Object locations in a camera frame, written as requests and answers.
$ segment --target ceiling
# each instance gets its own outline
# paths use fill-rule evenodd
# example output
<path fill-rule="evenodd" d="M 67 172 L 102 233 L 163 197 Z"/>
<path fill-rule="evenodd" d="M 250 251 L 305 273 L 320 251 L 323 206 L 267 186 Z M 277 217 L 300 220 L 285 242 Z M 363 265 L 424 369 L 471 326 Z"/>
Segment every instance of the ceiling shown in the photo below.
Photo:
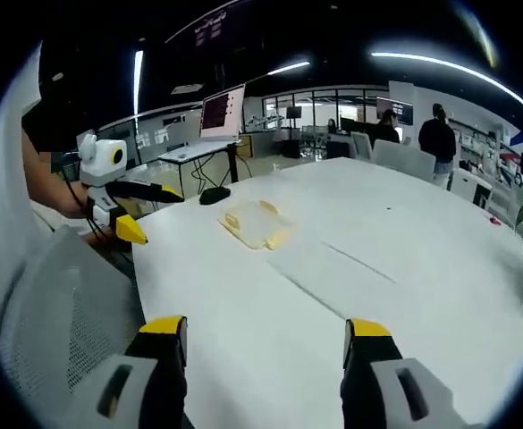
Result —
<path fill-rule="evenodd" d="M 246 96 L 404 80 L 465 98 L 523 130 L 523 106 L 492 85 L 442 66 L 369 55 L 381 49 L 460 63 L 523 97 L 523 7 L 506 10 L 502 17 L 502 11 L 489 11 L 481 1 L 460 6 L 444 1 L 242 0 L 207 16 L 210 22 L 200 19 L 180 32 L 225 3 L 138 1 L 93 10 L 87 2 L 74 2 L 61 7 L 43 44 L 43 97 L 72 106 L 68 117 L 78 133 L 133 114 L 137 50 L 144 51 L 140 112 L 196 101 L 307 59 L 308 68 L 250 82 Z M 494 67 L 454 12 L 459 7 L 479 18 L 495 44 Z M 212 37 L 215 25 L 221 32 Z M 53 81 L 57 73 L 63 77 Z M 172 95 L 175 87 L 194 83 L 204 87 L 197 93 Z"/>

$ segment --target green leaf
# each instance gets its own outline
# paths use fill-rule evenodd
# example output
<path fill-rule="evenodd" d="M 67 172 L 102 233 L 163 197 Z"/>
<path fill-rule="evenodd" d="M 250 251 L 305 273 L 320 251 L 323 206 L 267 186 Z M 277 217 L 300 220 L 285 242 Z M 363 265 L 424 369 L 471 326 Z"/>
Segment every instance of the green leaf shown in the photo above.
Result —
<path fill-rule="evenodd" d="M 519 210 L 518 218 L 515 221 L 515 225 L 518 226 L 522 222 L 523 222 L 523 207 L 521 207 L 520 210 Z"/>

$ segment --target person's hand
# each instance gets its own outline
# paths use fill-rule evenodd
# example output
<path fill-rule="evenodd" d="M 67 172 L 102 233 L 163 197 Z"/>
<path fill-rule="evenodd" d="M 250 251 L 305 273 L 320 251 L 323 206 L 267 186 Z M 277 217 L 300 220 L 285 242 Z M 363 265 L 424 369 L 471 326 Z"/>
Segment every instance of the person's hand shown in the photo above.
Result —
<path fill-rule="evenodd" d="M 89 189 L 81 181 L 73 181 L 71 183 L 71 188 L 74 191 L 76 198 L 72 195 L 65 183 L 64 190 L 61 193 L 60 207 L 58 211 L 61 215 L 70 217 L 71 219 L 86 217 L 84 211 L 86 210 Z"/>

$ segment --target fluorescent light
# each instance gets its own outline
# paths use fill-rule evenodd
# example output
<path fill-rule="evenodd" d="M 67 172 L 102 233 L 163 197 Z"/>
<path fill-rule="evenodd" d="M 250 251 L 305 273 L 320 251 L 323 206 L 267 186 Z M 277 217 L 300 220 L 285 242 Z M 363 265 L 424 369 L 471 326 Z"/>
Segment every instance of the fluorescent light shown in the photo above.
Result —
<path fill-rule="evenodd" d="M 511 89 L 503 86 L 497 80 L 494 80 L 494 79 L 490 78 L 489 76 L 485 76 L 484 74 L 482 74 L 478 71 L 473 71 L 473 70 L 469 69 L 468 67 L 464 67 L 463 65 L 457 65 L 454 63 L 449 63 L 447 61 L 437 60 L 435 58 L 430 58 L 428 56 L 421 56 L 421 55 L 393 54 L 393 53 L 389 53 L 389 52 L 373 52 L 371 55 L 372 56 L 391 57 L 391 58 L 405 58 L 408 60 L 419 60 L 419 61 L 426 61 L 427 63 L 446 65 L 448 67 L 452 67 L 452 69 L 460 70 L 462 72 L 471 74 L 472 76 L 476 76 L 477 78 L 479 78 L 481 80 L 485 80 L 487 83 L 491 83 L 495 87 L 501 89 L 506 94 L 509 94 L 510 96 L 512 96 L 513 98 L 518 100 L 523 105 L 523 98 L 520 97 L 519 95 L 517 95 Z"/>
<path fill-rule="evenodd" d="M 134 57 L 134 114 L 138 114 L 139 76 L 142 71 L 144 51 L 138 51 Z"/>
<path fill-rule="evenodd" d="M 273 76 L 274 74 L 286 72 L 286 71 L 292 70 L 292 69 L 297 69 L 299 67 L 305 67 L 306 65 L 310 65 L 310 62 L 309 61 L 303 61 L 302 63 L 296 63 L 296 64 L 287 65 L 287 66 L 282 67 L 280 69 L 270 71 L 267 75 L 268 76 Z"/>

